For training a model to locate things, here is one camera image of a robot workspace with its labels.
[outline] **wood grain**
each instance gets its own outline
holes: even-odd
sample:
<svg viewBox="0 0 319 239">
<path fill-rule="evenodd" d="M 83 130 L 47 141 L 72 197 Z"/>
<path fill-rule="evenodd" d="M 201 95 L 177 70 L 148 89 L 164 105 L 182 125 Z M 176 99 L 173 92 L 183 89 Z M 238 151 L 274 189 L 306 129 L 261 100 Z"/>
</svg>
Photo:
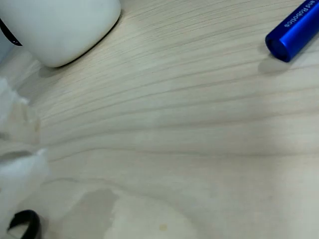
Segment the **wood grain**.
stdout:
<svg viewBox="0 0 319 239">
<path fill-rule="evenodd" d="M 50 221 L 46 238 L 86 238 L 82 224 L 122 238 L 93 223 L 93 191 L 110 188 L 172 206 L 199 239 L 317 238 L 319 41 L 290 64 L 264 44 L 299 4 L 123 0 L 116 27 L 65 67 L 15 49 L 0 75 L 42 119 L 52 176 L 22 207 Z"/>
</svg>

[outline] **white tissue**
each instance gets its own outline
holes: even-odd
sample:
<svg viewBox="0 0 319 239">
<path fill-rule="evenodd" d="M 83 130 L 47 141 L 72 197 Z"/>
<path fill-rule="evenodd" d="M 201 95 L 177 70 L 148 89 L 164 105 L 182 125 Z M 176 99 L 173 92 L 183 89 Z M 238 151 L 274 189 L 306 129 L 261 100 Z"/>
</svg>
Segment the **white tissue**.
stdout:
<svg viewBox="0 0 319 239">
<path fill-rule="evenodd" d="M 45 150 L 34 151 L 39 140 L 39 118 L 0 79 L 0 238 L 6 234 L 18 204 L 48 174 Z"/>
</svg>

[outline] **blue pen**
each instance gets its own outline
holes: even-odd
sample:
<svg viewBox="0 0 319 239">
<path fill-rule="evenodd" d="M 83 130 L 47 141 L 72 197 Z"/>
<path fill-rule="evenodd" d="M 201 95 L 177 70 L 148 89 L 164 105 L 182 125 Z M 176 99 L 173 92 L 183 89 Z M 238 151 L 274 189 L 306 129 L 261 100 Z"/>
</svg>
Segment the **blue pen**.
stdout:
<svg viewBox="0 0 319 239">
<path fill-rule="evenodd" d="M 289 62 L 318 31 L 319 0 L 307 0 L 266 36 L 266 45 L 276 58 Z"/>
</svg>

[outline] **black strap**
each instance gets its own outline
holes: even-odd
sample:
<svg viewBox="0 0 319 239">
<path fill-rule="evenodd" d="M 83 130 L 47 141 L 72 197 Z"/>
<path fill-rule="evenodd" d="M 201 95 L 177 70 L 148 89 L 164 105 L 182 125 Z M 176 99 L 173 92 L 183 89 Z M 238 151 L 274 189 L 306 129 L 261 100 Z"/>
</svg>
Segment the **black strap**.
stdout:
<svg viewBox="0 0 319 239">
<path fill-rule="evenodd" d="M 15 214 L 8 230 L 25 223 L 29 223 L 29 226 L 21 239 L 41 239 L 40 218 L 38 214 L 32 210 L 25 210 Z"/>
</svg>

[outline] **white object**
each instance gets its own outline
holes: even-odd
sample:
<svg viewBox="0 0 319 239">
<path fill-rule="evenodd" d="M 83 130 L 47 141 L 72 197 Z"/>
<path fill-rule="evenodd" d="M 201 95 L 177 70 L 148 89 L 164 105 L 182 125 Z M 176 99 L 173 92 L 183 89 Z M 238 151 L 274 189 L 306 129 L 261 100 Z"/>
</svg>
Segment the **white object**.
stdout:
<svg viewBox="0 0 319 239">
<path fill-rule="evenodd" d="M 6 234 L 18 204 L 48 174 L 45 150 L 38 142 L 39 119 L 27 100 L 0 79 L 0 238 Z"/>
<path fill-rule="evenodd" d="M 0 0 L 0 18 L 38 60 L 62 66 L 81 56 L 116 23 L 119 0 Z"/>
</svg>

